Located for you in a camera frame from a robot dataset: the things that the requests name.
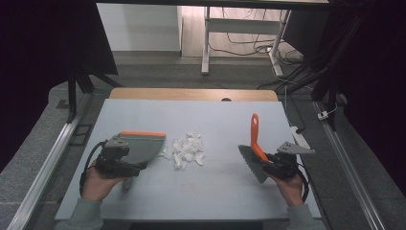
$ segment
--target aluminum rail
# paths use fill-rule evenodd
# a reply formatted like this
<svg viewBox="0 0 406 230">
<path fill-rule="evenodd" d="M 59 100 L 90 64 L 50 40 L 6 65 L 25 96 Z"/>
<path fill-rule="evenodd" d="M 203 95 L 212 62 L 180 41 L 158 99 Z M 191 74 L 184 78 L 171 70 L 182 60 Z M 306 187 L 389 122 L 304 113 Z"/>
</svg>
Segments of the aluminum rail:
<svg viewBox="0 0 406 230">
<path fill-rule="evenodd" d="M 51 148 L 48 157 L 46 158 L 44 164 L 39 170 L 30 190 L 27 192 L 24 200 L 21 202 L 20 207 L 12 219 L 8 230 L 21 230 L 24 229 L 28 220 L 34 212 L 34 208 L 42 195 L 48 181 L 59 161 L 62 153 L 64 152 L 66 146 L 68 145 L 69 139 L 72 136 L 76 126 L 78 125 L 81 116 L 83 115 L 83 110 L 87 106 L 90 99 L 90 94 L 84 94 L 79 102 L 78 113 L 71 124 L 65 124 L 62 131 L 59 133 L 54 146 Z"/>
<path fill-rule="evenodd" d="M 313 106 L 317 113 L 320 113 L 322 111 L 317 103 L 313 102 Z M 354 191 L 355 196 L 361 205 L 361 208 L 364 212 L 365 217 L 367 218 L 367 222 L 370 224 L 371 229 L 386 229 L 369 193 L 367 192 L 365 186 L 359 178 L 356 169 L 352 165 L 349 155 L 347 154 L 346 149 L 341 143 L 337 132 L 332 131 L 330 125 L 326 121 L 323 121 L 323 128 L 325 129 L 327 137 L 334 148 L 337 158 L 341 163 L 341 167 L 343 168 L 344 173 L 349 180 L 352 190 Z"/>
</svg>

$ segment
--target white wall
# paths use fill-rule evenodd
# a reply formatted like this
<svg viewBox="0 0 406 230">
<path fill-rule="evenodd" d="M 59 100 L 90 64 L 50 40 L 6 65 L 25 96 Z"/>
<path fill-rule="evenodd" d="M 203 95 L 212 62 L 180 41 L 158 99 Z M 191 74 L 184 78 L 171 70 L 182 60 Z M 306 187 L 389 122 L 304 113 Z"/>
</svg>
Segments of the white wall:
<svg viewBox="0 0 406 230">
<path fill-rule="evenodd" d="M 180 51 L 181 8 L 98 4 L 112 51 Z"/>
</svg>

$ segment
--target orange strip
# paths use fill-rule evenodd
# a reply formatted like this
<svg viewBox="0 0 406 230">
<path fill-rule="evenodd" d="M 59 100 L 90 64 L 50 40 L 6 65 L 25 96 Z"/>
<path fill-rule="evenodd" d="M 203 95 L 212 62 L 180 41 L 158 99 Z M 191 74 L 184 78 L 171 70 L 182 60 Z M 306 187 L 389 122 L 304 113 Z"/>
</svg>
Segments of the orange strip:
<svg viewBox="0 0 406 230">
<path fill-rule="evenodd" d="M 122 131 L 120 132 L 122 135 L 143 135 L 143 136 L 161 136 L 165 137 L 166 134 L 164 132 L 146 132 L 146 131 Z"/>
<path fill-rule="evenodd" d="M 265 152 L 260 148 L 258 144 L 258 133 L 259 133 L 259 117 L 257 113 L 253 114 L 251 118 L 251 149 L 254 153 L 262 160 L 268 161 Z"/>
</svg>

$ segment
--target white crumpled tissue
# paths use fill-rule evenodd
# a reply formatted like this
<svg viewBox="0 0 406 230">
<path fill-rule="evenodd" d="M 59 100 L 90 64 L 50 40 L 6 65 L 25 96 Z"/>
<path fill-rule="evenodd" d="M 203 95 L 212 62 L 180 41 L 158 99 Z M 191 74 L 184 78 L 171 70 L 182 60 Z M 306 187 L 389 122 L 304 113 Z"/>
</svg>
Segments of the white crumpled tissue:
<svg viewBox="0 0 406 230">
<path fill-rule="evenodd" d="M 164 148 L 160 155 L 168 160 L 173 159 L 173 167 L 177 170 L 185 170 L 186 166 L 193 161 L 203 166 L 202 135 L 187 132 L 186 138 L 174 139 L 172 145 Z"/>
</svg>

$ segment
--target gray table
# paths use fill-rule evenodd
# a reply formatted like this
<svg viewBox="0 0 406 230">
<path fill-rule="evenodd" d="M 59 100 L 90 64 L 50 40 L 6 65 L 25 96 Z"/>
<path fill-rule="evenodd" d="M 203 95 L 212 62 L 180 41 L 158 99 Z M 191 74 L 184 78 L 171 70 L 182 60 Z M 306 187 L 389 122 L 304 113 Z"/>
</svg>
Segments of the gray table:
<svg viewBox="0 0 406 230">
<path fill-rule="evenodd" d="M 167 134 L 164 147 L 186 132 L 203 135 L 204 166 L 191 163 L 177 171 L 163 157 L 152 159 L 135 177 L 127 194 L 118 184 L 101 207 L 104 219 L 128 221 L 197 221 L 287 219 L 286 204 L 276 184 L 260 185 L 238 145 L 249 145 L 250 122 L 259 114 L 259 144 L 275 152 L 294 142 L 281 103 L 106 100 L 56 219 L 67 219 L 79 198 L 79 175 L 90 150 L 122 130 Z M 311 214 L 320 212 L 310 191 Z"/>
</svg>

